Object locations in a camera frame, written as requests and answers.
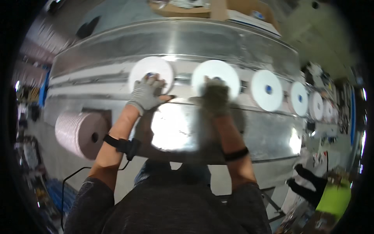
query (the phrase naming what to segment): white roll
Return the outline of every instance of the white roll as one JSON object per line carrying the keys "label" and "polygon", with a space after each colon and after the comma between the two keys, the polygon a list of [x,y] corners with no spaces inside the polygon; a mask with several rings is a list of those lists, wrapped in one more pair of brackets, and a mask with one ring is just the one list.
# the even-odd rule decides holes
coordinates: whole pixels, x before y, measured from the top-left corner
{"label": "white roll", "polygon": [[64,112],[55,126],[56,138],[62,147],[91,160],[96,158],[108,131],[105,119],[98,113]]}
{"label": "white roll", "polygon": [[275,111],[282,104],[283,89],[279,79],[268,70],[257,71],[251,81],[251,94],[265,111]]}
{"label": "white roll", "polygon": [[334,108],[332,107],[331,102],[328,100],[325,100],[324,101],[324,113],[323,113],[325,121],[331,122],[333,115],[334,115]]}
{"label": "white roll", "polygon": [[202,95],[205,84],[205,76],[210,79],[219,78],[230,88],[230,100],[236,99],[240,92],[239,77],[229,64],[220,60],[209,60],[201,63],[192,74],[192,88],[197,96]]}
{"label": "white roll", "polygon": [[288,93],[288,105],[290,110],[298,116],[304,116],[308,110],[308,94],[305,86],[296,81],[292,83]]}
{"label": "white roll", "polygon": [[165,80],[162,94],[167,94],[174,85],[174,72],[170,63],[163,58],[151,56],[138,61],[129,75],[129,90],[134,90],[134,83],[147,73],[158,73],[160,80]]}
{"label": "white roll", "polygon": [[324,103],[318,92],[313,92],[309,96],[309,114],[314,120],[321,120],[323,115]]}

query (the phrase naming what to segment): hand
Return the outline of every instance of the hand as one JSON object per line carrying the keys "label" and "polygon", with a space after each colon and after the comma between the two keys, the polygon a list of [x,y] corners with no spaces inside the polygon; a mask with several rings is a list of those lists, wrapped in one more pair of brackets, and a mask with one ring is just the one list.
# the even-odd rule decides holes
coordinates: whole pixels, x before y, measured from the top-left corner
{"label": "hand", "polygon": [[138,109],[142,116],[146,110],[165,103],[174,98],[174,96],[161,95],[164,80],[158,80],[159,74],[146,74],[141,81],[135,81],[134,91],[131,93],[131,99],[126,105],[133,105]]}
{"label": "hand", "polygon": [[191,97],[195,105],[207,111],[210,117],[228,115],[229,112],[229,87],[219,79],[209,79],[205,76],[205,87],[201,97]]}

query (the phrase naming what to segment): yellow shirt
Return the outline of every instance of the yellow shirt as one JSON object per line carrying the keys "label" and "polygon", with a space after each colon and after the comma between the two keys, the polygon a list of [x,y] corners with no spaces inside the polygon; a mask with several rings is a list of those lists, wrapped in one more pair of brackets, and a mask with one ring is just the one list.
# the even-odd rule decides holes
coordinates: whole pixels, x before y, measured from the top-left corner
{"label": "yellow shirt", "polygon": [[327,183],[322,198],[316,208],[317,211],[335,215],[337,220],[343,216],[351,198],[349,181],[342,180],[341,183],[344,187]]}

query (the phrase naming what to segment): wrist strap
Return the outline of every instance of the wrist strap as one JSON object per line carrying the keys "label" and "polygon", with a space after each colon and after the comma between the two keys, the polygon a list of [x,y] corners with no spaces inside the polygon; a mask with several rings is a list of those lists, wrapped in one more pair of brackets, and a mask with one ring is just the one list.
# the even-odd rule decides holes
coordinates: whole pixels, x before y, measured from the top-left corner
{"label": "wrist strap", "polygon": [[239,151],[236,151],[236,152],[233,152],[233,153],[230,153],[230,154],[225,154],[224,153],[224,158],[225,158],[226,162],[235,161],[237,159],[243,158],[248,153],[249,153],[249,151],[248,151],[248,148],[246,147],[242,150],[239,150]]}
{"label": "wrist strap", "polygon": [[132,141],[127,141],[125,139],[117,140],[108,134],[105,135],[103,141],[116,148],[117,152],[125,153],[127,161],[131,161],[134,158],[141,144],[141,142],[135,138],[133,138]]}

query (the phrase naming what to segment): gray shirt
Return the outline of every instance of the gray shirt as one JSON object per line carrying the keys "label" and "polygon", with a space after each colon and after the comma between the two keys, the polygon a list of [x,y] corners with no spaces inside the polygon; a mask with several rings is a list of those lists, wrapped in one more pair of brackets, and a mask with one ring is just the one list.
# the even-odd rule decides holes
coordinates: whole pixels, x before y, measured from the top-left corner
{"label": "gray shirt", "polygon": [[200,184],[177,174],[150,177],[114,205],[113,191],[88,177],[65,223],[65,233],[271,233],[261,191],[248,183],[223,204]]}

